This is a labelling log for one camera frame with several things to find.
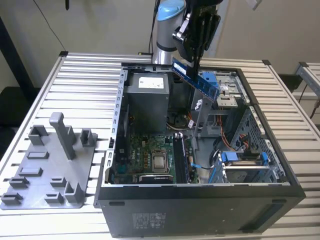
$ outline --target sticker label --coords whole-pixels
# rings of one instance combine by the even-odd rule
[[[188,124],[188,127],[190,128],[190,129],[192,129],[192,127],[194,126],[194,121],[193,120],[190,120],[190,122],[189,122],[189,124]]]
[[[180,71],[181,73],[183,73],[184,75],[187,75],[187,71],[184,70],[181,66],[179,66],[177,63],[174,63],[173,66]]]
[[[222,91],[226,91],[226,90],[228,90],[228,87],[225,86],[225,85],[220,85],[220,89],[221,89]]]
[[[162,77],[145,77],[139,78],[140,89],[164,89],[164,79]]]
[[[134,229],[163,229],[165,227],[165,212],[133,213]]]

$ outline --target metal rack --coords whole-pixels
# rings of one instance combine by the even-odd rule
[[[100,209],[93,206],[102,157],[109,145],[121,62],[150,63],[150,56],[69,53],[60,56],[38,97],[0,161],[0,196],[7,191],[30,141],[32,125],[44,125],[52,112],[62,112],[74,132],[91,128],[98,141],[89,174],[85,204],[78,209],[0,210],[0,236],[25,239],[111,239]],[[306,199],[262,235],[245,239],[319,239],[320,236],[320,133],[299,106],[271,65],[262,61],[204,58],[202,66],[241,68],[260,108],[295,172]],[[192,239],[230,236],[195,236]],[[190,239],[173,237],[171,239]]]
[[[320,98],[320,63],[300,62],[295,74],[299,75]]]

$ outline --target motherboard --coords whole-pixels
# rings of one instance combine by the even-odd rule
[[[126,162],[115,165],[116,184],[152,183],[154,179],[163,178],[167,183],[177,183],[175,155],[177,151],[185,153],[189,165],[189,183],[197,183],[196,170],[190,166],[195,159],[190,136],[183,138],[184,149],[174,149],[174,137],[164,135],[132,135],[129,137],[128,157]]]

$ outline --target aluminum extrusion table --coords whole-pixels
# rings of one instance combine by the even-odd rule
[[[320,63],[300,62],[295,74],[299,75],[320,98]]]
[[[74,132],[91,128],[98,141],[85,194],[78,209],[0,210],[0,237],[8,239],[111,239],[104,215],[93,207],[100,163],[109,145],[121,62],[150,63],[150,56],[69,53],[60,56],[0,161],[0,196],[7,191],[30,141],[32,125],[48,132],[52,112],[62,112]],[[241,68],[306,198],[262,235],[165,237],[163,239],[320,238],[320,133],[280,80],[261,60],[204,58],[202,66]]]

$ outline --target black cable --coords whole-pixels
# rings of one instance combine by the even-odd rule
[[[65,46],[62,44],[62,42],[60,41],[60,39],[58,38],[58,36],[56,35],[56,33],[52,30],[52,28],[51,28],[51,26],[50,26],[47,18],[45,17],[44,13],[41,11],[41,9],[40,9],[39,5],[37,4],[36,0],[33,0],[33,2],[34,2],[34,4],[37,6],[37,8],[39,9],[39,11],[40,11],[40,13],[42,14],[42,16],[43,16],[44,20],[46,21],[46,23],[48,24],[49,29],[51,30],[51,32],[55,35],[56,39],[57,39],[57,40],[59,41],[59,43],[61,44],[63,50],[66,51]]]
[[[313,111],[312,111],[311,115],[310,115],[310,119],[312,119],[312,118],[313,118],[313,116],[314,116],[314,115],[315,115],[315,113],[316,113],[316,110],[317,110],[317,108],[315,107],[315,108],[313,109]]]
[[[210,167],[204,167],[204,166],[201,166],[202,169],[205,169],[205,170],[210,170],[211,168]]]
[[[300,98],[299,98],[298,103],[300,103],[300,101],[301,101],[301,99],[302,99],[302,96],[303,96],[303,94],[305,93],[305,90],[306,90],[307,86],[308,86],[308,84],[305,85],[305,87],[304,87],[304,89],[303,89],[303,91],[302,91],[302,93],[301,93],[301,96],[300,96]]]
[[[152,55],[154,54],[154,33],[153,32],[154,32],[154,27],[155,27],[155,23],[156,23],[156,16],[158,13],[159,5],[160,5],[160,0],[155,0],[154,9],[153,9],[151,34],[150,34],[149,47],[148,47],[148,53],[150,53],[150,46],[151,46]]]
[[[217,151],[217,144],[219,143],[219,142],[221,142],[221,140],[222,140],[222,138],[221,138],[221,136],[218,136],[214,141],[213,141],[213,144],[212,144],[212,152],[210,153],[210,155],[209,155],[209,165],[210,166],[212,166],[213,164],[214,164],[214,154],[215,154],[215,152]]]

